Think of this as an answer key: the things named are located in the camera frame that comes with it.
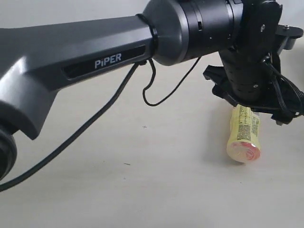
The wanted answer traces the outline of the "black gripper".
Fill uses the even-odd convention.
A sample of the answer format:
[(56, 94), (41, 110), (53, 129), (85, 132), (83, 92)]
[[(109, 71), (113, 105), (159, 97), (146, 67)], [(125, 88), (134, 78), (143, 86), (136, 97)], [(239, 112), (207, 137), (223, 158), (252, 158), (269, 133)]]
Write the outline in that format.
[(220, 51), (222, 66), (207, 66), (203, 75), (215, 85), (212, 92), (233, 107), (271, 114), (278, 125), (289, 124), (304, 114), (304, 94), (281, 74), (277, 52), (257, 62), (249, 61), (236, 50)]

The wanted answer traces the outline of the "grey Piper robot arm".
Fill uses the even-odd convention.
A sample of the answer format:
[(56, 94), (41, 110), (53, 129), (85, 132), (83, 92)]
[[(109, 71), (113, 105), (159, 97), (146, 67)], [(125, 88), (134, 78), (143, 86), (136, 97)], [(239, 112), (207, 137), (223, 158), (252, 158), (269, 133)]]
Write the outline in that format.
[(53, 160), (117, 100), (138, 66), (172, 66), (219, 53), (208, 66), (213, 94), (231, 105), (269, 113), (289, 124), (304, 113), (304, 94), (281, 74), (279, 55), (301, 28), (279, 23), (275, 0), (151, 0), (140, 14), (0, 30), (0, 176), (17, 158), (13, 135), (40, 134), (58, 92), (109, 71), (132, 68), (110, 101), (68, 140), (6, 190)]

